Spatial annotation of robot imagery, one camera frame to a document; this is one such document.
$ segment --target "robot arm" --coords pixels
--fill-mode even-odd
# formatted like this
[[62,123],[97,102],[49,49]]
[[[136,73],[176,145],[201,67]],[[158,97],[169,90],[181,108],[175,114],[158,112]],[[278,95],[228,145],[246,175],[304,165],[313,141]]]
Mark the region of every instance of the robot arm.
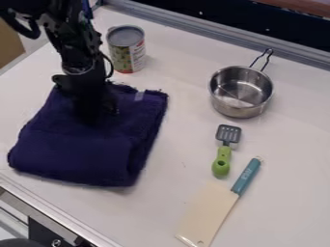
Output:
[[[85,0],[0,0],[0,16],[17,32],[31,39],[40,35],[37,21],[43,25],[46,35],[62,58],[65,75],[54,75],[57,86],[71,96],[75,110],[84,122],[93,122],[100,108],[117,112],[106,79],[104,59],[99,50],[102,42],[90,19],[84,14]],[[21,25],[15,14],[24,14],[30,29]]]

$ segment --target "blue towel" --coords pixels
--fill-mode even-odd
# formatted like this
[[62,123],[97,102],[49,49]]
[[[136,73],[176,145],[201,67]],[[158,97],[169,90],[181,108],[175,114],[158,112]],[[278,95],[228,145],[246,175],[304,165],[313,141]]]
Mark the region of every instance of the blue towel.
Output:
[[113,85],[119,115],[81,123],[72,100],[54,88],[8,154],[18,171],[97,186],[131,186],[144,168],[167,108],[161,92]]

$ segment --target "saucepan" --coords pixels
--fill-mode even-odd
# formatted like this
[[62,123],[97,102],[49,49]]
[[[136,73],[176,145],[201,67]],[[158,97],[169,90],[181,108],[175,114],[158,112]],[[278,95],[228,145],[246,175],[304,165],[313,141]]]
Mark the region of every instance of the saucepan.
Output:
[[[274,92],[271,79],[263,73],[272,54],[272,49],[265,49],[250,67],[233,66],[216,71],[208,85],[215,110],[241,119],[261,114]],[[263,57],[266,61],[261,70],[254,69],[254,64]]]

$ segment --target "pan rim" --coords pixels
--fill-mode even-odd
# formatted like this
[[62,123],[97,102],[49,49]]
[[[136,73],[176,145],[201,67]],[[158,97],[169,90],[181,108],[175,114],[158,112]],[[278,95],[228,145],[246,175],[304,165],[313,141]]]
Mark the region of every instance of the pan rim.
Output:
[[[214,93],[214,92],[212,91],[212,89],[211,89],[211,81],[212,81],[212,79],[213,79],[216,75],[218,75],[219,73],[222,73],[224,70],[227,70],[227,69],[250,69],[250,70],[252,70],[252,71],[255,71],[255,72],[261,74],[262,76],[264,76],[264,77],[267,79],[267,81],[268,81],[268,82],[270,83],[270,85],[271,85],[271,93],[270,93],[270,96],[269,96],[265,101],[261,102],[260,104],[256,104],[256,105],[253,105],[253,106],[247,106],[247,107],[237,107],[237,106],[232,106],[232,105],[228,104],[227,102],[225,102],[224,100],[219,99],[218,97],[215,96],[215,93]],[[211,78],[210,78],[210,80],[209,80],[209,82],[208,82],[208,91],[209,91],[209,93],[211,94],[211,97],[212,97],[213,99],[215,99],[215,100],[221,102],[222,104],[225,104],[226,106],[232,107],[233,109],[237,109],[237,110],[239,110],[239,109],[254,109],[254,108],[258,108],[258,107],[260,107],[260,106],[265,105],[265,104],[266,104],[271,98],[273,98],[273,95],[274,95],[274,83],[272,82],[272,80],[270,79],[270,77],[269,77],[267,74],[265,74],[264,72],[262,72],[262,71],[260,71],[260,70],[258,70],[258,69],[254,69],[254,68],[250,68],[250,67],[246,67],[246,66],[230,66],[230,67],[225,67],[225,68],[223,68],[223,69],[219,69],[219,70],[217,70],[216,72],[214,72],[214,73],[212,74],[212,76],[211,76]]]

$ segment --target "table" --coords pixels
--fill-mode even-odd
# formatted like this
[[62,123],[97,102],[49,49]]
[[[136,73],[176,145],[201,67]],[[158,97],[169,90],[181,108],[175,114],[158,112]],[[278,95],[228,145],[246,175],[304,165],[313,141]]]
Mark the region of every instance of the table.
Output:
[[1,185],[75,228],[99,246],[181,247],[174,238],[191,197],[210,179],[219,124],[243,130],[233,153],[230,188],[249,160],[264,165],[212,246],[329,246],[330,73],[273,57],[265,72],[275,96],[250,120],[215,112],[207,82],[220,68],[249,65],[260,53],[104,8],[95,27],[134,24],[146,32],[147,67],[115,73],[116,82],[162,89],[170,105],[148,164],[134,187],[119,190],[69,184],[16,173],[6,155],[18,131],[41,108],[61,72],[50,44],[0,77]]

